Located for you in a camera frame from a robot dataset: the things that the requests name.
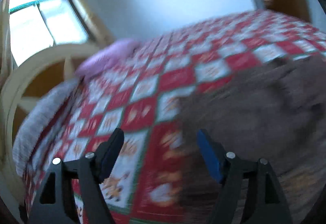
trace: brown blanket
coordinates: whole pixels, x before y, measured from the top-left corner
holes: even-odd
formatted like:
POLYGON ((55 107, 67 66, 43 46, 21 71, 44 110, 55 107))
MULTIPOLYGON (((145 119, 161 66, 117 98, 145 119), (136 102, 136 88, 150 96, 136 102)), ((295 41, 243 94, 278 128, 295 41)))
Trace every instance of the brown blanket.
MULTIPOLYGON (((301 222, 326 181, 326 64, 320 57, 277 59, 239 72, 221 90, 180 100, 184 148, 190 159, 181 203, 188 223, 204 223, 218 195, 196 144, 208 130, 226 151, 268 159, 286 195, 293 222, 301 222)), ((234 221, 244 206, 246 182, 234 221)))

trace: blue gripper pad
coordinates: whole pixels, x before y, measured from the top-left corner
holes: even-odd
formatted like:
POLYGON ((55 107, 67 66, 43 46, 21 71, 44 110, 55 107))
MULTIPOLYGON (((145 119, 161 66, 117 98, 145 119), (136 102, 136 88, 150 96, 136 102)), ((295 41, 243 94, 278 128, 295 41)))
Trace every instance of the blue gripper pad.
POLYGON ((206 134, 202 130, 199 130, 197 132, 197 144, 199 146, 202 157, 204 158, 209 174, 218 183, 221 183, 224 178, 224 176, 221 174, 222 163, 218 160, 217 156, 215 155, 211 143, 209 142, 210 139, 208 139, 207 137, 209 136, 206 136, 206 134))

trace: headboard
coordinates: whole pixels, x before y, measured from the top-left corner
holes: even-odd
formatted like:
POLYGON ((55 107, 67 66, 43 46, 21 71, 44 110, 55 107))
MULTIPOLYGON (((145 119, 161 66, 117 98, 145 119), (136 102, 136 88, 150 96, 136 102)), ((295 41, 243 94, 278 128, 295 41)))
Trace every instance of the headboard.
POLYGON ((0 166, 12 195, 22 202, 24 188, 12 159, 19 127, 37 101, 53 87, 74 76, 75 69, 99 51, 94 44, 64 44, 42 50, 9 76, 1 94, 0 166))

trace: red and white checkered blanket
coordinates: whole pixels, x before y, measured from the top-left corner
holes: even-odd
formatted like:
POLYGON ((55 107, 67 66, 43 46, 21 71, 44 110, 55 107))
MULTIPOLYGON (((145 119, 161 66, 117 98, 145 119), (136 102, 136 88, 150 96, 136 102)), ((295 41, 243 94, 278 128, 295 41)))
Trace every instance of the red and white checkered blanket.
MULTIPOLYGON (((262 10, 207 20, 146 43, 133 58, 80 86, 45 159, 34 169, 27 166, 28 210, 54 157, 78 159, 120 127, 123 150, 101 184, 114 219, 119 224, 182 222, 178 196, 184 155, 178 148, 182 131, 175 119, 176 97, 218 89, 235 71, 276 57, 301 59, 316 53, 326 55, 326 34, 262 10)), ((73 188, 80 221, 87 223, 76 180, 73 188)))

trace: purple pillow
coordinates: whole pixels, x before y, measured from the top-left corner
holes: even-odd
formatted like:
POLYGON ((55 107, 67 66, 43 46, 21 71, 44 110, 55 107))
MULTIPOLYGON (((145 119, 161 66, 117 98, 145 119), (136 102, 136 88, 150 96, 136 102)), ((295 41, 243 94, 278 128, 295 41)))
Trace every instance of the purple pillow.
POLYGON ((140 46, 140 41, 121 39, 85 60, 76 70, 75 75, 89 80, 95 75, 112 68, 120 59, 130 57, 140 46))

